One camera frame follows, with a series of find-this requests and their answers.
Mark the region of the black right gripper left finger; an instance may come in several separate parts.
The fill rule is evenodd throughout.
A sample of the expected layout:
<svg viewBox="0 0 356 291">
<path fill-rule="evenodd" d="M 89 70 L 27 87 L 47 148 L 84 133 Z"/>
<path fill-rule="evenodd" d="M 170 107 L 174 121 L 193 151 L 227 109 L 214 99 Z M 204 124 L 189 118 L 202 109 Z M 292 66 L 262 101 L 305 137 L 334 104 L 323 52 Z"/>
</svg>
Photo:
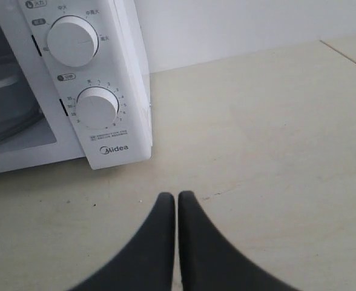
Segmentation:
<svg viewBox="0 0 356 291">
<path fill-rule="evenodd" d="M 146 220 L 105 266 L 73 290 L 171 290 L 175 254 L 175 200 L 162 192 Z"/>
</svg>

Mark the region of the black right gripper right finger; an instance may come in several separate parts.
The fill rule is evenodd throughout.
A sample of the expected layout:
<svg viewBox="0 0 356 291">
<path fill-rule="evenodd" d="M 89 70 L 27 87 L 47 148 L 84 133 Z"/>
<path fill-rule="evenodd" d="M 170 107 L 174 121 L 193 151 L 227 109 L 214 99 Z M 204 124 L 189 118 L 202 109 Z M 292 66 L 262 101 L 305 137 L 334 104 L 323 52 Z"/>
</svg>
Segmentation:
<svg viewBox="0 0 356 291">
<path fill-rule="evenodd" d="M 180 192 L 177 204 L 183 290 L 295 290 L 240 253 L 192 191 Z"/>
</svg>

